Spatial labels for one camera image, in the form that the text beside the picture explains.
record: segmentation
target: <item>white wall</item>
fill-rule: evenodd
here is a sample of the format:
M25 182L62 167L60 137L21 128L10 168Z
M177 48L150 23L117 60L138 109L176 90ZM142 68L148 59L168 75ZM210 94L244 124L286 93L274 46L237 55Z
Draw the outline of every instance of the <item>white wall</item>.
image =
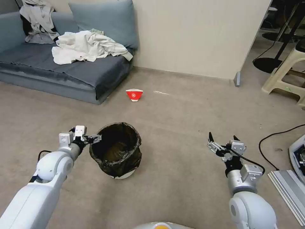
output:
M57 11L68 2L48 0ZM105 0L88 0L98 3ZM140 48L135 66L233 79L271 0L133 0Z

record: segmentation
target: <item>red paper cup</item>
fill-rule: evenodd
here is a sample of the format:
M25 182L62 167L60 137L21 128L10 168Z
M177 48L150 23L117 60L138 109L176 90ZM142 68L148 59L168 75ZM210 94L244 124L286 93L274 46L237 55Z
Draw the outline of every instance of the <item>red paper cup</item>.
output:
M129 89L126 90L126 93L132 102L137 102L141 98L143 91L139 89Z

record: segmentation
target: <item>sofa cushion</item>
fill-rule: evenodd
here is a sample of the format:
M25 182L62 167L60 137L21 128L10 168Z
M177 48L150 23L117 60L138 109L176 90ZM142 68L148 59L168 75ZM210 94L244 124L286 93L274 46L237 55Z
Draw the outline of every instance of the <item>sofa cushion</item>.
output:
M51 49L55 44L24 43L0 53L0 71L23 71L46 78L83 82L96 89L97 98L126 77L131 63L123 56L108 56L95 62L55 64Z
M125 47L138 47L132 0L100 4L69 3L69 6L80 30L101 30Z
M79 32L78 25L74 21L71 13L52 12L51 17L60 35L63 35L65 32Z
M24 42L25 34L19 12L0 15L0 52Z

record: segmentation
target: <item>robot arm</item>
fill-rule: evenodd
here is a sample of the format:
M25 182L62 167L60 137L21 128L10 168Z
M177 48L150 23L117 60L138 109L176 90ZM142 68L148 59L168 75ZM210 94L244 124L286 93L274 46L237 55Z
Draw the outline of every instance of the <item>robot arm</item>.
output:
M46 228L75 160L86 144L101 140L100 135L85 134L85 126L76 126L75 134L59 134L59 149L38 161L32 179L19 190L0 218L1 229Z
M221 157L227 169L228 186L233 196L229 201L232 221L238 229L276 229L276 215L271 205L257 194L256 182L263 175L257 165L241 163L239 155L246 150L244 143L234 140L220 146L209 133L207 146Z

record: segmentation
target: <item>black stand base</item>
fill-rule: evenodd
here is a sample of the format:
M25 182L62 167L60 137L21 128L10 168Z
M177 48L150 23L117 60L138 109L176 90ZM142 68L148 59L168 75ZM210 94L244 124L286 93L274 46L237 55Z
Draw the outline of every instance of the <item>black stand base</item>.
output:
M275 68L280 66L282 63L279 59L274 58L258 58L253 61L253 65L258 68L259 70L266 72L266 73L272 73Z
M268 33L263 33L261 35L263 38L265 39L268 39L268 40L271 40L271 41L275 41L277 39L277 36L278 34L277 33L272 33L272 32L268 32ZM279 42L284 42L285 39L287 39L288 37L290 37L289 34L285 33L283 34L280 39L278 40ZM288 43L296 43L298 42L299 40L303 39L302 37L300 36L292 36L290 39L289 39L289 42Z

